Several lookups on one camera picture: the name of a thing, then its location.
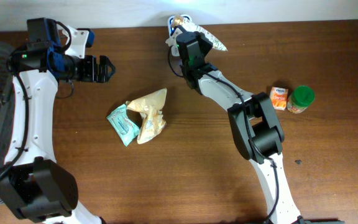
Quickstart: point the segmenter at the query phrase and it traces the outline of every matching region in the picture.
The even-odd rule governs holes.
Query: green jar lid
[[[294,104],[308,107],[314,101],[314,91],[308,86],[299,86],[292,94]]]

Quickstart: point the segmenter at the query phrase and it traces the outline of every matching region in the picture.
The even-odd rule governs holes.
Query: cable
[[[225,85],[228,86],[231,90],[233,90],[233,92],[238,96],[238,98],[240,98],[241,103],[242,103],[242,110],[243,110],[243,114],[244,114],[244,121],[245,121],[245,123],[246,123],[246,130],[247,130],[247,135],[248,135],[248,138],[249,138],[250,146],[251,146],[251,148],[253,149],[253,151],[256,152],[260,157],[262,157],[263,159],[269,160],[270,163],[272,164],[272,165],[270,165],[270,166],[273,168],[273,171],[274,171],[274,177],[275,177],[275,183],[276,183],[276,199],[275,199],[275,202],[274,202],[274,205],[273,205],[272,210],[270,211],[270,213],[267,215],[265,221],[263,222],[263,224],[268,224],[268,223],[269,223],[269,220],[270,220],[270,217],[272,217],[274,211],[276,210],[276,207],[277,207],[277,204],[278,204],[278,198],[279,198],[279,195],[280,195],[279,183],[278,183],[278,175],[277,175],[277,165],[276,165],[276,163],[274,162],[274,160],[273,160],[272,158],[264,156],[264,155],[260,152],[260,150],[258,149],[258,147],[255,145],[255,142],[254,142],[254,140],[252,139],[250,127],[249,127],[249,124],[248,124],[248,116],[247,116],[247,111],[246,111],[246,104],[245,104],[245,101],[244,101],[244,99],[243,99],[241,93],[239,93],[239,92],[238,92],[232,85],[230,85],[228,82],[225,82],[225,81],[221,80],[220,78],[216,78],[216,77],[212,76],[211,74],[209,74],[208,72],[204,72],[204,71],[201,71],[201,70],[198,70],[198,71],[201,72],[201,73],[204,74],[204,75],[207,75],[207,76],[211,77],[212,79],[216,80],[217,82],[220,82],[220,83],[225,84]]]
[[[68,96],[64,96],[64,97],[55,96],[56,99],[62,100],[62,99],[66,99],[66,98],[69,98],[69,97],[73,96],[73,94],[74,94],[74,83],[73,83],[73,80],[68,80],[68,82],[71,84],[71,93],[70,93]]]
[[[68,34],[68,43],[59,50],[60,53],[64,54],[65,51],[68,50],[68,48],[70,48],[70,45],[71,45],[71,32],[70,32],[69,28],[67,28],[67,26],[65,26],[61,22],[56,21],[56,24],[60,25]]]
[[[0,181],[5,178],[5,176],[7,175],[7,173],[10,171],[10,169],[12,169],[13,165],[19,160],[20,156],[23,154],[23,152],[25,151],[25,145],[27,143],[27,135],[29,132],[29,96],[25,90],[25,86],[23,84],[23,80],[20,77],[20,75],[15,75],[15,77],[17,78],[17,80],[19,81],[19,84],[22,88],[23,91],[23,95],[24,95],[24,103],[25,103],[25,119],[24,119],[24,133],[23,133],[23,140],[22,140],[22,145],[17,148],[18,152],[17,155],[15,156],[15,158],[13,158],[12,162],[9,163],[9,165],[4,169],[4,171],[2,171],[0,173]]]
[[[180,78],[183,78],[183,75],[179,75],[177,74],[174,69],[172,68],[172,65],[171,65],[171,49],[172,49],[173,46],[169,47],[168,49],[168,64],[169,64],[169,67],[171,68],[171,71],[177,76],[177,77],[180,77]]]

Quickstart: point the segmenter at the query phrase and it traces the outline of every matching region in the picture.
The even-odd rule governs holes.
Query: wooden table
[[[208,60],[239,87],[309,85],[302,114],[277,111],[285,132],[285,172],[307,219],[358,223],[358,21],[205,26],[229,49]],[[117,67],[109,83],[75,83],[56,100],[58,163],[78,183],[80,201],[108,223],[219,223],[261,220],[265,199],[254,169],[232,140],[227,114],[190,90],[167,65],[166,27],[95,29],[88,54]],[[0,33],[18,46],[25,32]],[[178,60],[174,60],[178,69]],[[106,116],[126,100],[168,89],[167,127],[125,147]],[[67,93],[62,85],[59,94]],[[298,165],[295,160],[302,160]],[[0,223],[30,223],[0,206]]]

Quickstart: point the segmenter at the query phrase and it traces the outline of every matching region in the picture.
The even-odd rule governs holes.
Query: teal and white package
[[[119,106],[107,117],[125,146],[139,134],[139,127],[127,116],[127,106]]]

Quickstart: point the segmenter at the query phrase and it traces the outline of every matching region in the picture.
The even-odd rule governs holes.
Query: white wall
[[[26,30],[36,17],[72,27],[165,26],[176,13],[201,25],[358,19],[358,0],[0,0],[0,30]]]

